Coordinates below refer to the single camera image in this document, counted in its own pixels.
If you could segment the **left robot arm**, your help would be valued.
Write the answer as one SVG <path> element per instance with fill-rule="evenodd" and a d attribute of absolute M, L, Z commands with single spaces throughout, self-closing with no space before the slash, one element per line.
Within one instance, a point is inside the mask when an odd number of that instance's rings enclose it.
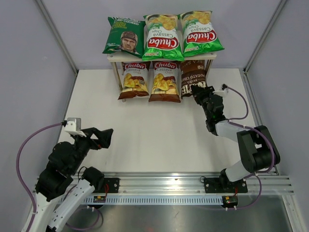
<path fill-rule="evenodd" d="M 89 167 L 72 193 L 57 206 L 88 152 L 109 148 L 113 129 L 81 129 L 68 123 L 65 132 L 74 142 L 60 142 L 54 146 L 46 168 L 39 175 L 35 192 L 32 193 L 25 182 L 20 181 L 32 202 L 32 210 L 22 229 L 24 232 L 60 232 L 89 194 L 101 190 L 107 194 L 110 191 L 110 183 L 105 181 L 104 174 L 95 167 Z"/>

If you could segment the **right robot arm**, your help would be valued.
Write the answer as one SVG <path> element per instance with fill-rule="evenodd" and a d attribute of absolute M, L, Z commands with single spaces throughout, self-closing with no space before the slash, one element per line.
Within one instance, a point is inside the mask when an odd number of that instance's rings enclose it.
<path fill-rule="evenodd" d="M 246 193 L 246 178 L 267 173 L 280 163 L 281 157 L 273 138 L 264 125 L 257 127 L 235 123 L 235 118 L 224 116 L 223 98 L 231 90 L 227 85 L 216 91 L 213 87 L 192 86 L 196 103 L 202 106 L 208 131 L 237 142 L 240 160 L 223 169 L 218 177 L 202 177 L 206 193 Z"/>

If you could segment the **dark brown sea salt bag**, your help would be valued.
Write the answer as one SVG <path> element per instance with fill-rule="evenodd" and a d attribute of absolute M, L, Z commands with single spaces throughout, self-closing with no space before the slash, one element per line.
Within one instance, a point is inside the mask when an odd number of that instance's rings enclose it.
<path fill-rule="evenodd" d="M 187 60 L 180 64 L 181 69 L 181 98 L 192 95 L 191 86 L 205 88 L 206 71 L 205 60 Z"/>

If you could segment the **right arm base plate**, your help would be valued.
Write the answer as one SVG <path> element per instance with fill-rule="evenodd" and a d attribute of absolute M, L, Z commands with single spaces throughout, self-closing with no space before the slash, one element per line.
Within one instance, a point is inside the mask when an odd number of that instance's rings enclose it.
<path fill-rule="evenodd" d="M 247 193 L 247 184 L 243 180 L 230 182 L 220 180 L 220 178 L 203 177 L 204 189 L 206 193 Z"/>

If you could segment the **green Chuba bag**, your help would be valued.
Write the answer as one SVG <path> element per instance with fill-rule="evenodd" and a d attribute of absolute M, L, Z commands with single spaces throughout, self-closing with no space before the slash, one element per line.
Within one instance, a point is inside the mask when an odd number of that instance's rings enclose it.
<path fill-rule="evenodd" d="M 178 37 L 178 16 L 172 14 L 150 14 L 144 16 L 148 30 L 142 60 L 167 59 L 183 61 Z"/>
<path fill-rule="evenodd" d="M 213 28 L 211 16 L 212 11 L 190 11 L 178 15 L 183 29 L 185 58 L 225 49 Z"/>

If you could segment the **dark green portrait chips bag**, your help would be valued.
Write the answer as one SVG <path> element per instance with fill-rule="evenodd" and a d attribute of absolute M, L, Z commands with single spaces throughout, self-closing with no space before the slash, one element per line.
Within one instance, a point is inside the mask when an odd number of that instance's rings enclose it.
<path fill-rule="evenodd" d="M 144 54 L 145 21 L 125 17 L 108 17 L 108 21 L 111 29 L 103 53 L 122 51 L 141 58 Z"/>

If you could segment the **brown Chuba bag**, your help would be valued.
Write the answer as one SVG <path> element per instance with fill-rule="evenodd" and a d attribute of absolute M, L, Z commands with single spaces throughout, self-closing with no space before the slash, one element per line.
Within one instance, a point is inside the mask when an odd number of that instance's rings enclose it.
<path fill-rule="evenodd" d="M 147 80 L 150 62 L 123 63 L 124 80 L 119 100 L 149 96 Z"/>
<path fill-rule="evenodd" d="M 153 62 L 154 78 L 149 102 L 181 102 L 177 86 L 179 64 L 178 61 Z"/>

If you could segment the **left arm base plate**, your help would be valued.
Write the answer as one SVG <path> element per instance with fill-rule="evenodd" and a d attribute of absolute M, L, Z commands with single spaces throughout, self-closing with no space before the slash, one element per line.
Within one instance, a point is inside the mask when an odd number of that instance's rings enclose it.
<path fill-rule="evenodd" d="M 94 191 L 94 193 L 118 193 L 120 178 L 104 178 L 103 185 Z"/>

